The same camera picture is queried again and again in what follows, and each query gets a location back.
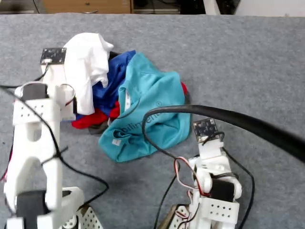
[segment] gray carpet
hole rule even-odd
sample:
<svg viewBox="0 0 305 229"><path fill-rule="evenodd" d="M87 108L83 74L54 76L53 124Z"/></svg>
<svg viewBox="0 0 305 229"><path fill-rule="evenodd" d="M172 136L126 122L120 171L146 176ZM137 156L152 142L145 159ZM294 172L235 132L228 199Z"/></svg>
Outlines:
<svg viewBox="0 0 305 229"><path fill-rule="evenodd" d="M175 70L188 86L193 104L252 115L304 136L305 18L140 15L11 15L0 17L0 82L19 84L36 78L43 47L63 46L80 32L99 32L116 52L142 51L161 70ZM0 170L7 164L12 138L12 98L0 94ZM231 154L256 178L256 194L246 229L305 228L305 166L262 139L218 122ZM73 166L106 179L110 190L92 206L106 229L151 229L160 199L173 176L173 163L160 153L116 164L98 149L88 131L61 125L64 157ZM192 135L170 150L197 154ZM250 178L240 175L243 195L239 219L250 197ZM36 167L29 187L45 184ZM190 172L183 171L190 180ZM78 186L86 198L102 187L64 169L64 185ZM174 184L163 207L187 202ZM0 202L0 225L8 211Z"/></svg>

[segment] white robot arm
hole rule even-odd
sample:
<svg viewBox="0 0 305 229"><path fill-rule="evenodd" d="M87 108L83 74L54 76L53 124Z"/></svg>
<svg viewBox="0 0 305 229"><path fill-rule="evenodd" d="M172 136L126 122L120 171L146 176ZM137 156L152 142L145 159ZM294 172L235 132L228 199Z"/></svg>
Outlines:
<svg viewBox="0 0 305 229"><path fill-rule="evenodd" d="M188 190L189 205L178 205L168 224L169 229L234 229L237 224L242 186L231 171L224 143L213 119L194 122L199 155L187 164L195 176L194 189ZM207 133L216 133L209 138Z"/></svg>
<svg viewBox="0 0 305 229"><path fill-rule="evenodd" d="M15 101L13 154L4 185L6 202L12 212L7 229L84 228L84 213L79 210L84 203L83 191L77 187L62 187L62 164L55 157L57 150L53 139L59 145L60 122L75 119L76 113L74 89L65 84L65 53L65 48L44 49L41 68L46 74L43 82L29 82L15 90L15 95L48 126L23 102ZM46 190L25 191L24 185L35 160L41 163L46 174ZM86 211L94 217L91 208ZM97 229L102 228L98 220L95 225Z"/></svg>

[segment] wooden cabinet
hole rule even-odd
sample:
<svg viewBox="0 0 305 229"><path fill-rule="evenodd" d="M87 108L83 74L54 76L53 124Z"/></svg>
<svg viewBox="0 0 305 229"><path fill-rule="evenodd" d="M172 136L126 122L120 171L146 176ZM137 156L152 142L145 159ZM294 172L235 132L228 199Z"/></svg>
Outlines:
<svg viewBox="0 0 305 229"><path fill-rule="evenodd" d="M43 0L47 13L131 13L132 0Z"/></svg>

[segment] white cloth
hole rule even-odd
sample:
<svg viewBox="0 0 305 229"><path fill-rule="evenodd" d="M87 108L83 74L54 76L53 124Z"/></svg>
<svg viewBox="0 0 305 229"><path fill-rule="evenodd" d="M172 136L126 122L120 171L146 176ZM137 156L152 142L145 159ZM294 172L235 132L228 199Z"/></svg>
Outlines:
<svg viewBox="0 0 305 229"><path fill-rule="evenodd" d="M101 81L107 87L108 59L113 45L98 33L80 33L71 38L64 63L66 82L75 90L77 113L94 113L92 86Z"/></svg>

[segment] turquoise shirt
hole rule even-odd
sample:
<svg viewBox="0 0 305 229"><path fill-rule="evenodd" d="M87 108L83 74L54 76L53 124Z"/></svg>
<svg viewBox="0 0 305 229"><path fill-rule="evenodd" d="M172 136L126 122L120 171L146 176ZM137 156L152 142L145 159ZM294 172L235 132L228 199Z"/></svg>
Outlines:
<svg viewBox="0 0 305 229"><path fill-rule="evenodd" d="M126 91L131 106L125 110ZM156 107L183 105L184 100L179 74L160 72L137 52L119 88L120 116L102 134L99 146L116 162L152 154L156 149L144 139L141 130L144 114ZM154 114L146 121L148 136L163 149L184 141L189 131L190 114Z"/></svg>

